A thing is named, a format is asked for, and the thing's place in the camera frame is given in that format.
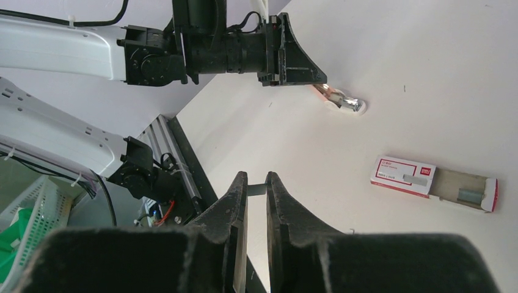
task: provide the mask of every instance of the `red wire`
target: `red wire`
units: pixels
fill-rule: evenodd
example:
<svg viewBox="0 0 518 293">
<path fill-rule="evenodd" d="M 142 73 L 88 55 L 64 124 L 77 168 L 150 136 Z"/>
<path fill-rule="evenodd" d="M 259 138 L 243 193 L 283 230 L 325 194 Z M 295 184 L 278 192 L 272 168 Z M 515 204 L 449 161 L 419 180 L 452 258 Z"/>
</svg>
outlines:
<svg viewBox="0 0 518 293">
<path fill-rule="evenodd" d="M 162 223 L 164 223 L 164 221 L 167 219 L 167 217 L 169 216 L 169 214 L 171 213 L 171 211 L 173 210 L 173 206 L 175 205 L 175 201 L 172 200 L 170 201 L 171 202 L 171 205 L 169 206 L 169 209 L 167 210 L 166 214 L 164 215 L 164 217 L 162 218 L 162 220 L 158 221 L 155 223 L 155 225 L 160 225 Z"/>
</svg>

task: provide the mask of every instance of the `green object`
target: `green object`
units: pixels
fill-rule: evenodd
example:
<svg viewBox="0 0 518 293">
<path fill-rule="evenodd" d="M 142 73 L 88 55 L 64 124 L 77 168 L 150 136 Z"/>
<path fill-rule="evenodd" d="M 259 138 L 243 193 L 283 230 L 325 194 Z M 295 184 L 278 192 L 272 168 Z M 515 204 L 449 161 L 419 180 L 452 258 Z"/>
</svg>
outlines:
<svg viewBox="0 0 518 293">
<path fill-rule="evenodd" d="M 0 283 L 7 278 L 13 262 L 15 261 L 17 248 L 13 248 L 11 243 L 17 239 L 21 242 L 23 234 L 29 224 L 32 209 L 20 209 L 18 211 L 18 220 L 9 228 L 0 233 Z"/>
</svg>

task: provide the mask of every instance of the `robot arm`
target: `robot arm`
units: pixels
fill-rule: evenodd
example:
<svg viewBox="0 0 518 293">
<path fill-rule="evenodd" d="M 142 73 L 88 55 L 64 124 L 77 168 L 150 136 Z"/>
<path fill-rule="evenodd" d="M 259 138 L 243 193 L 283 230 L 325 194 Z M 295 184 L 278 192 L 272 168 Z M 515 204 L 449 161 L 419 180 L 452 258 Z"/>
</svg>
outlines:
<svg viewBox="0 0 518 293">
<path fill-rule="evenodd" d="M 161 31 L 76 23 L 0 10 L 0 67 L 87 74 L 130 85 L 198 84 L 200 74 L 257 73 L 263 86 L 323 84 L 327 76 L 296 41 L 286 13 L 252 14 L 227 27 L 225 0 L 173 0 L 173 19 Z M 149 146 L 107 134 L 0 79 L 0 143 L 93 170 L 133 197 L 167 202 L 182 194 L 181 176 L 155 166 Z"/>
<path fill-rule="evenodd" d="M 263 86 L 327 82 L 298 45 L 286 13 L 260 18 L 254 30 L 243 32 L 253 13 L 259 14 L 250 12 L 243 23 L 227 27 L 225 0 L 173 0 L 173 19 L 162 31 L 75 26 L 72 21 L 64 25 L 66 21 L 15 17 L 0 10 L 0 67 L 148 86 L 187 84 L 187 76 L 198 84 L 200 74 L 250 72 L 257 73 Z"/>
</svg>

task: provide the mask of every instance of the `white wall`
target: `white wall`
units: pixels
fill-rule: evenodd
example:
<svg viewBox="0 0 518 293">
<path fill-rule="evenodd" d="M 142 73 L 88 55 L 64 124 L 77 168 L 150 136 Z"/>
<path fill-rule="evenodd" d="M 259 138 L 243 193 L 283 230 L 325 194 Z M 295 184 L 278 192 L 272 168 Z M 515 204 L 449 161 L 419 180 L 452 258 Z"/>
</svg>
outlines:
<svg viewBox="0 0 518 293">
<path fill-rule="evenodd" d="M 271 1 L 278 12 L 289 0 Z M 110 20 L 122 0 L 1 0 L 2 9 L 77 21 Z M 249 0 L 228 0 L 228 24 L 240 23 L 250 11 Z M 119 26 L 128 24 L 163 29 L 172 16 L 171 0 L 129 0 Z M 158 114 L 176 115 L 212 76 L 201 76 L 200 85 L 174 82 L 165 87 L 130 86 L 92 76 L 0 68 L 0 76 L 37 98 L 105 131 L 136 136 Z"/>
<path fill-rule="evenodd" d="M 336 229 L 455 233 L 481 252 L 503 292 L 518 288 L 518 2 L 297 0 L 285 11 L 332 86 L 368 102 L 352 117 L 306 87 L 215 77 L 178 119 L 216 193 L 238 171 L 279 174 Z M 379 154 L 499 179 L 492 214 L 369 182 Z M 252 197 L 247 252 L 268 286 L 266 199 Z"/>
</svg>

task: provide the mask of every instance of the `red and white box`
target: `red and white box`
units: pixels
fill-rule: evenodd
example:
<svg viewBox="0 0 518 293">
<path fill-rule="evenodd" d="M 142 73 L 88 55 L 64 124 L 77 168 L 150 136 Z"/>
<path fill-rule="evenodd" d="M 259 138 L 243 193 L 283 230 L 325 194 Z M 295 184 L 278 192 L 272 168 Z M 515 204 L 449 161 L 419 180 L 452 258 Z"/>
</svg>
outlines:
<svg viewBox="0 0 518 293">
<path fill-rule="evenodd" d="M 371 183 L 484 212 L 493 212 L 498 200 L 496 178 L 445 170 L 388 156 L 376 159 Z"/>
</svg>

